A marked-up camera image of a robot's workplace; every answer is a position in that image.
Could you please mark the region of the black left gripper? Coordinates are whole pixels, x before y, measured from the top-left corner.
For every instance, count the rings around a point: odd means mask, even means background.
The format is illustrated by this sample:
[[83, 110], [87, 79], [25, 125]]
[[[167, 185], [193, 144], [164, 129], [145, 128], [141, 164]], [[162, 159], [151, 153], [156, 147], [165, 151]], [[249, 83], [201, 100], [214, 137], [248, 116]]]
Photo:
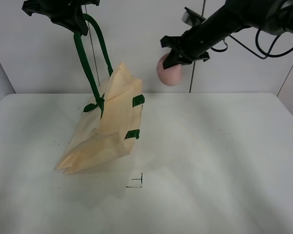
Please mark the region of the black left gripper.
[[54, 22], [64, 22], [70, 31], [87, 36], [88, 26], [81, 11], [81, 6], [87, 4], [98, 6], [100, 0], [26, 0], [22, 10], [29, 16], [37, 13]]

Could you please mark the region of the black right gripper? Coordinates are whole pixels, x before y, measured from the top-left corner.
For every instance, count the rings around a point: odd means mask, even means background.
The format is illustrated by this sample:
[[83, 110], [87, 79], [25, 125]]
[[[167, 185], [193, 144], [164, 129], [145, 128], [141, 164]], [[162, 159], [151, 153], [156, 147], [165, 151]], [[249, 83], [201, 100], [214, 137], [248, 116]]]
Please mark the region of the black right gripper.
[[230, 23], [202, 23], [181, 36], [164, 36], [161, 46], [171, 49], [163, 61], [163, 68], [190, 65], [197, 60], [208, 60], [207, 50], [231, 34]]

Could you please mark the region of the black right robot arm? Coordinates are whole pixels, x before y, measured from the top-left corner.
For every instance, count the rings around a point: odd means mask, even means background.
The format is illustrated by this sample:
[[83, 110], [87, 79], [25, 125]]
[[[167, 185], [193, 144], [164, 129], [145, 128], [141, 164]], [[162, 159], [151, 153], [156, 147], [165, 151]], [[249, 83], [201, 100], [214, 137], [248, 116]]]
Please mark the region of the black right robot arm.
[[167, 69], [209, 59], [208, 50], [243, 29], [256, 28], [277, 38], [293, 34], [293, 0], [228, 0], [208, 19], [185, 9], [183, 22], [191, 28], [181, 36], [164, 36], [161, 46], [171, 49], [163, 62]]

